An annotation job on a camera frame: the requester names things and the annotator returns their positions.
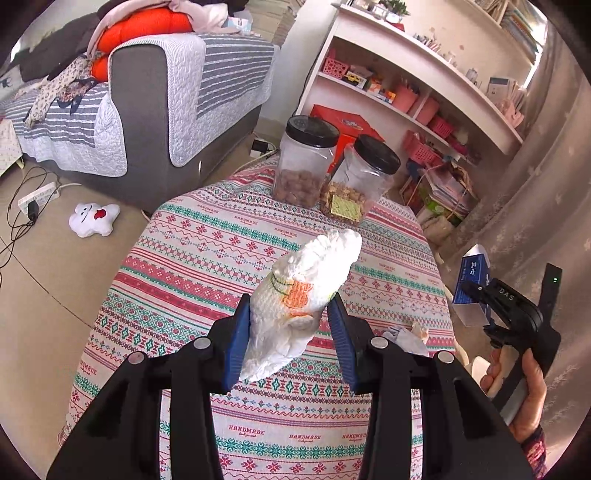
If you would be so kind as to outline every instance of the patterned tablecloth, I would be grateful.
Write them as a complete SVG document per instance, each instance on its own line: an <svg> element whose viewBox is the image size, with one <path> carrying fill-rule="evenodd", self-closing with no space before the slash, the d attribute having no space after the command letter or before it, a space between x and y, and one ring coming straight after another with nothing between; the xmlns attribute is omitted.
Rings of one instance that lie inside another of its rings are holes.
<svg viewBox="0 0 591 480"><path fill-rule="evenodd" d="M330 226L344 227L317 209L270 198L276 162L265 160L154 213L100 309L60 442L129 353L164 355L205 335L216 319L233 313L241 294L252 292L277 258ZM376 333L420 322L429 328L430 351L453 349L443 284L412 212L382 198L359 232L362 252L340 289L349 313L367 319ZM167 393L160 423L162 478L171 478ZM343 383L325 312L301 358L272 377L212 397L225 478L357 478L370 400L353 396ZM420 478L417 392L413 419L411 477Z"/></svg>
<svg viewBox="0 0 591 480"><path fill-rule="evenodd" d="M12 121L0 118L0 175L22 157L21 144Z"/></svg>

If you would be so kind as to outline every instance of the sleeve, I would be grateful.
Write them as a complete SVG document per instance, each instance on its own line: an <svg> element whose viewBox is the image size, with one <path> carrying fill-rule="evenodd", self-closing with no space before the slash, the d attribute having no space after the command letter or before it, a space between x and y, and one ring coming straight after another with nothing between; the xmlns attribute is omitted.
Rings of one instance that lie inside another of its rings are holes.
<svg viewBox="0 0 591 480"><path fill-rule="evenodd" d="M521 444L521 448L534 471L534 478L536 480L544 478L548 470L546 468L546 443L541 426L538 426L535 432Z"/></svg>

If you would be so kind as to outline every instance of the black jar lid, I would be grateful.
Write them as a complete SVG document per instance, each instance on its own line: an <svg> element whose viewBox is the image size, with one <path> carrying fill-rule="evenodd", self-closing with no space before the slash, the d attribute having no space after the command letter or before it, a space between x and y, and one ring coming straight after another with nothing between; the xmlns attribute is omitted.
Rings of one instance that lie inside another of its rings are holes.
<svg viewBox="0 0 591 480"><path fill-rule="evenodd" d="M332 148L339 141L339 130L321 118L307 115L292 116L285 126L285 133L296 142L309 147Z"/></svg>
<svg viewBox="0 0 591 480"><path fill-rule="evenodd" d="M386 175L393 175L400 168L400 159L384 142L361 134L353 144L355 151L369 165Z"/></svg>

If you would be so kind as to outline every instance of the white knitted plush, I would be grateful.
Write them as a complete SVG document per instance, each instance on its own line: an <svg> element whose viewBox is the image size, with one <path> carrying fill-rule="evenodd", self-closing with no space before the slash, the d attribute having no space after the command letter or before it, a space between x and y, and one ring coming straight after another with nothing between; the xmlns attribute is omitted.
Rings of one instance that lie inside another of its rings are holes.
<svg viewBox="0 0 591 480"><path fill-rule="evenodd" d="M251 335L240 380L268 377L304 352L360 251L357 232L330 230L273 264L251 296Z"/></svg>

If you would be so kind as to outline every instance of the tooth plush toy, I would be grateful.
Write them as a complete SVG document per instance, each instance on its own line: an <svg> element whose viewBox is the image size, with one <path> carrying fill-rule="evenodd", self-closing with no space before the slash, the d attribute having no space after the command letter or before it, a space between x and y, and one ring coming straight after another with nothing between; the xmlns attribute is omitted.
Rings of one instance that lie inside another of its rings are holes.
<svg viewBox="0 0 591 480"><path fill-rule="evenodd" d="M86 238L94 233L108 236L113 231L113 222L120 213L118 205L111 203L101 207L98 203L79 203L70 215L68 223L76 235Z"/></svg>
<svg viewBox="0 0 591 480"><path fill-rule="evenodd" d="M241 380L268 377L304 352L360 251L357 232L330 230L273 264L251 296L251 335Z"/></svg>

